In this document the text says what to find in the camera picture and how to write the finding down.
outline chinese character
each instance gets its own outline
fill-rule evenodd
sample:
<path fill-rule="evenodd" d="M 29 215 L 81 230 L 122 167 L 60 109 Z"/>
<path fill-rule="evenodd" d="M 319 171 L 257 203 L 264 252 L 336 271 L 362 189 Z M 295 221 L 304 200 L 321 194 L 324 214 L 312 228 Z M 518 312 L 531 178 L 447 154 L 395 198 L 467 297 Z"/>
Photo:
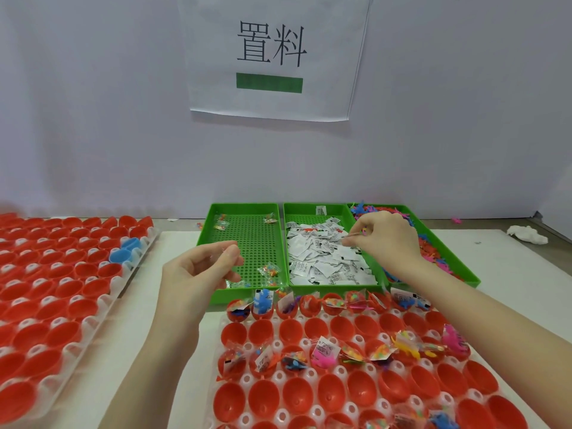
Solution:
<path fill-rule="evenodd" d="M 240 33 L 252 34 L 239 34 L 239 36 L 244 37 L 244 58 L 237 60 L 270 63 L 270 60 L 264 59 L 264 46 L 266 44 L 264 39 L 270 39 L 270 36 L 268 36 L 268 24 L 240 21 Z"/>
<path fill-rule="evenodd" d="M 278 47 L 278 51 L 276 51 L 276 54 L 274 55 L 273 58 L 276 58 L 278 53 L 280 53 L 280 65 L 282 66 L 282 62 L 284 60 L 284 55 L 285 55 L 284 50 L 286 49 L 286 55 L 296 55 L 296 54 L 298 55 L 298 67 L 300 67 L 300 56 L 302 54 L 306 54 L 306 50 L 302 51 L 302 32 L 304 31 L 304 27 L 300 27 L 300 39 L 298 40 L 298 46 L 296 46 L 296 43 L 294 41 L 287 39 L 290 33 L 292 33 L 294 37 L 298 39 L 298 35 L 294 33 L 291 29 L 289 29 L 288 32 L 285 33 L 285 26 L 282 24 L 282 33 L 280 33 L 280 30 L 277 28 L 276 31 L 278 32 L 278 39 L 274 39 L 274 42 L 280 42 L 280 46 Z M 292 46 L 294 47 L 294 50 L 297 49 L 298 51 L 290 52 L 290 48 L 288 48 L 288 46 L 286 45 L 288 43 L 291 43 Z"/>

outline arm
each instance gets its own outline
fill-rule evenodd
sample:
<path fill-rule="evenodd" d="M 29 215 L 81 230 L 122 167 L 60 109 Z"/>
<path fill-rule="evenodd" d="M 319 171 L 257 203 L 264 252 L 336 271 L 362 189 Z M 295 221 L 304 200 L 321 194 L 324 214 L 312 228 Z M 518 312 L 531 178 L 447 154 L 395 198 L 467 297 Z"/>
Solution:
<path fill-rule="evenodd" d="M 550 427 L 572 422 L 572 344 L 423 259 L 417 233 L 399 214 L 362 216 L 343 244 L 359 246 L 435 304 Z"/>
<path fill-rule="evenodd" d="M 166 428 L 177 384 L 198 343 L 213 292 L 244 259 L 235 241 L 200 245 L 163 266 L 147 339 L 111 401 L 100 429 Z"/>

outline person's right hand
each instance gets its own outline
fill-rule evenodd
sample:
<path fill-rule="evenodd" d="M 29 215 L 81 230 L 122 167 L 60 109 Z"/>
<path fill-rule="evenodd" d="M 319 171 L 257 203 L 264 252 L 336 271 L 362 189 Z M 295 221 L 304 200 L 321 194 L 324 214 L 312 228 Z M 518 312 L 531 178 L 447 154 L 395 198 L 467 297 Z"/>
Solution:
<path fill-rule="evenodd" d="M 365 235 L 347 236 L 342 245 L 360 247 L 391 274 L 399 276 L 404 269 L 424 261 L 417 231 L 400 214 L 384 210 L 362 215 L 349 233 L 361 233 L 363 228 Z"/>

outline egg tray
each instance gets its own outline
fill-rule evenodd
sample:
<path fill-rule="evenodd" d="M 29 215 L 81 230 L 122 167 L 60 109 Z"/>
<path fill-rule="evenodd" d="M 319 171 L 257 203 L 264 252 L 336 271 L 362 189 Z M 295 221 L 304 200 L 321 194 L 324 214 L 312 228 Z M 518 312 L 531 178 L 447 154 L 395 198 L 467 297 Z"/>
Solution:
<path fill-rule="evenodd" d="M 158 234 L 150 217 L 0 216 L 0 427 L 50 410 Z"/>
<path fill-rule="evenodd" d="M 249 314 L 242 323 L 224 314 L 203 428 L 319 429 L 328 428 L 333 419 L 363 428 L 367 420 L 378 418 L 386 418 L 395 428 L 396 413 L 414 412 L 427 418 L 435 410 L 446 411 L 461 429 L 528 427 L 522 413 L 499 390 L 495 376 L 470 354 L 446 351 L 417 360 L 398 351 L 386 367 L 338 360 L 338 366 L 327 370 L 310 366 L 290 372 L 278 362 L 266 377 L 256 372 L 254 351 L 265 334 L 275 352 L 303 351 L 308 361 L 321 335 L 335 344 L 344 340 L 364 355 L 382 342 L 389 343 L 403 329 L 411 337 L 441 343 L 438 331 L 443 331 L 447 320 L 440 312 L 404 311 L 377 295 L 388 303 L 387 309 L 377 305 L 375 311 L 352 313 L 325 307 L 327 313 L 322 308 L 314 317 L 295 310 L 288 320 L 276 312 L 258 320 Z M 236 364 L 221 380 L 226 346 L 232 341 L 243 344 L 246 361 Z M 435 426 L 427 423 L 424 427 Z"/>

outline green plastic basket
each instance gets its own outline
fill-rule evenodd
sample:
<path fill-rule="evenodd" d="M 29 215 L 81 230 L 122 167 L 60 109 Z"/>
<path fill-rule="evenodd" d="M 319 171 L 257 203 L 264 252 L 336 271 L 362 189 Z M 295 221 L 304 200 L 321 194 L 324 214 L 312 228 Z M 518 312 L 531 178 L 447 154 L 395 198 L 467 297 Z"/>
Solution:
<path fill-rule="evenodd" d="M 351 207 L 354 204 L 355 203 L 348 203 L 348 207 Z M 447 247 L 447 245 L 443 244 L 441 240 L 437 238 L 435 234 L 431 230 L 429 230 L 429 228 L 425 226 L 425 224 L 423 224 L 421 220 L 418 219 L 417 216 L 413 212 L 411 212 L 411 209 L 409 209 L 407 206 L 405 205 L 372 205 L 372 206 L 383 206 L 385 208 L 393 208 L 397 209 L 399 212 L 403 212 L 404 214 L 409 214 L 409 217 L 413 221 L 413 225 L 415 226 L 417 233 L 427 235 L 429 242 L 435 248 L 437 248 L 437 250 L 439 250 L 441 257 L 447 261 L 449 268 L 459 277 L 461 277 L 462 281 L 464 281 L 466 284 L 468 284 L 473 288 L 476 288 L 481 283 L 479 277 L 477 277 L 470 269 L 468 269 L 468 267 L 465 266 L 465 264 L 462 263 L 461 260 L 454 255 L 454 253 Z M 401 283 L 390 282 L 390 285 L 394 284 L 397 285 L 398 287 L 401 287 L 400 286 Z"/>
<path fill-rule="evenodd" d="M 266 224 L 264 217 L 274 212 L 278 223 Z M 226 230 L 215 229 L 217 216 L 226 214 Z M 288 277 L 284 257 L 284 242 L 280 226 L 280 211 L 276 203 L 213 203 L 206 216 L 197 245 L 232 241 L 239 243 L 244 265 L 234 268 L 252 288 L 217 290 L 211 304 L 225 304 L 235 299 L 251 296 L 253 288 L 266 286 L 267 279 L 257 268 L 271 262 L 282 270 L 282 277 Z"/>
<path fill-rule="evenodd" d="M 316 215 L 316 207 L 325 206 L 327 215 Z M 340 225 L 344 226 L 344 229 L 349 232 L 355 223 L 354 216 L 345 204 L 341 203 L 284 203 L 284 223 L 289 221 L 294 221 L 298 224 L 318 224 L 323 223 L 330 217 L 336 217 L 340 219 Z M 286 259 L 289 261 L 288 256 L 288 244 L 285 246 Z M 369 289 L 372 291 L 379 290 L 382 286 L 381 283 L 388 286 L 388 281 L 383 269 L 379 264 L 369 256 L 367 253 L 362 253 L 364 260 L 371 268 L 372 274 L 377 280 L 377 285 L 372 283 L 371 285 L 290 285 L 294 288 L 294 292 L 298 295 L 304 295 L 312 292 L 320 291 L 320 295 L 324 296 L 326 293 L 343 293 L 348 290 L 356 289 Z"/>

